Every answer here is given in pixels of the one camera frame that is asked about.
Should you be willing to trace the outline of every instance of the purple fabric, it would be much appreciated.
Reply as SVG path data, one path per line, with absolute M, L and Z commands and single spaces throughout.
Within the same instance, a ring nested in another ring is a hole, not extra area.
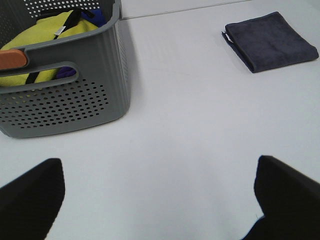
M 74 70 L 72 67 L 64 66 L 64 67 L 60 68 L 60 70 L 56 74 L 55 78 L 56 79 L 63 79 L 63 78 L 67 78 L 67 77 L 72 77 L 73 75 L 76 74 L 76 72 L 77 71 Z

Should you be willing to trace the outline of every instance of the black object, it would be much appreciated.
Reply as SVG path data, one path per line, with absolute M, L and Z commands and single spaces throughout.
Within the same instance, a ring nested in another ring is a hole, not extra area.
M 317 49 L 295 32 L 277 11 L 230 23 L 225 31 L 224 39 L 253 73 L 319 57 Z
M 320 239 L 320 184 L 272 156 L 261 156 L 254 192 L 265 218 L 243 240 Z
M 0 239 L 43 240 L 65 197 L 61 160 L 48 159 L 0 188 Z

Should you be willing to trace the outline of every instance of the microfiber cloth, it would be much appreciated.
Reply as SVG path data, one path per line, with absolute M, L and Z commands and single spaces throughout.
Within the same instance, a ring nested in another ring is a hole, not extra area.
M 50 158 L 0 188 L 0 239 L 43 240 L 65 197 L 61 160 Z
M 64 67 L 59 69 L 59 71 L 56 74 L 55 78 L 56 79 L 63 79 L 63 78 L 67 78 L 67 77 L 72 77 L 76 73 L 77 73 L 76 70 L 74 70 L 72 67 L 64 66 Z
M 1 50 L 9 50 L 19 46 L 30 45 L 35 43 L 41 43 L 50 41 L 56 38 L 55 32 L 64 26 L 65 22 L 68 20 L 69 16 L 74 10 L 68 12 L 62 12 L 59 15 L 51 16 L 47 18 L 39 19 L 36 22 L 36 25 L 26 29 L 25 31 L 18 34 L 13 40 L 4 45 Z M 63 31 L 57 38 L 64 38 L 88 31 L 97 29 L 98 27 L 91 22 L 80 19 L 77 25 Z M 50 69 L 39 72 L 38 76 L 35 79 L 35 83 L 46 82 L 52 80 L 56 73 L 57 69 Z M 29 74 L 21 74 L 15 76 L 4 76 L 0 77 L 0 87 L 11 87 L 19 86 L 26 84 L 26 80 Z
M 264 218 L 243 240 L 320 239 L 319 183 L 272 156 L 261 156 L 254 193 Z
M 101 9 L 93 9 L 90 10 L 90 12 L 94 14 L 94 17 L 88 16 L 88 14 L 86 14 L 85 12 L 81 13 L 81 17 L 87 20 L 88 22 L 96 25 L 98 28 L 102 27 L 107 23 L 107 20 L 104 14 L 102 13 Z
M 222 33 L 252 73 L 312 61 L 317 49 L 304 40 L 279 12 L 230 23 Z

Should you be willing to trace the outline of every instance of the dark gray towel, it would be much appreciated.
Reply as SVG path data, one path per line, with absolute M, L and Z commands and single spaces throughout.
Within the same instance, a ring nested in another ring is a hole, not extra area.
M 317 49 L 293 30 L 277 11 L 230 23 L 225 30 L 224 39 L 253 73 L 319 57 Z

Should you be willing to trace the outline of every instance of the basket handle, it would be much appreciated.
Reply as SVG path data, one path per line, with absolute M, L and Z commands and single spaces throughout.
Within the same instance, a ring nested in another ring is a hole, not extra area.
M 19 49 L 0 51 L 0 70 L 21 68 L 27 63 L 27 56 Z

